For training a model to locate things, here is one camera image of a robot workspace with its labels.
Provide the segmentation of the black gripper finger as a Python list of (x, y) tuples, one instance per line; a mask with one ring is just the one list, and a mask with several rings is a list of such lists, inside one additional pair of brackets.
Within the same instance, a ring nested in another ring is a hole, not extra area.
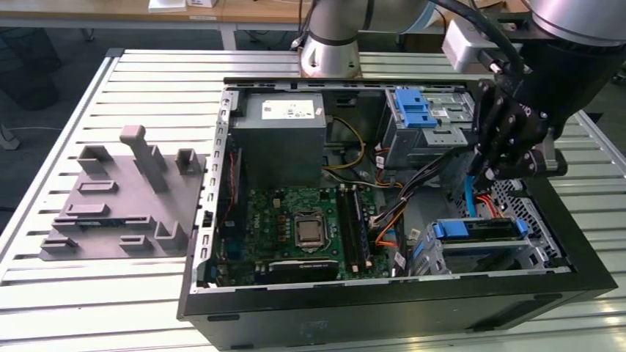
[(472, 129), (478, 135), (467, 175), (474, 177), (472, 187), (488, 188), (496, 176), (496, 164), (507, 148), (517, 117), (511, 113), (513, 99), (496, 83), (488, 79), (478, 81), (474, 97)]
[(565, 156), (559, 149), (545, 158), (541, 150), (527, 150), (521, 156), (500, 157), (488, 168), (488, 180), (514, 180), (527, 177), (558, 177), (569, 171)]

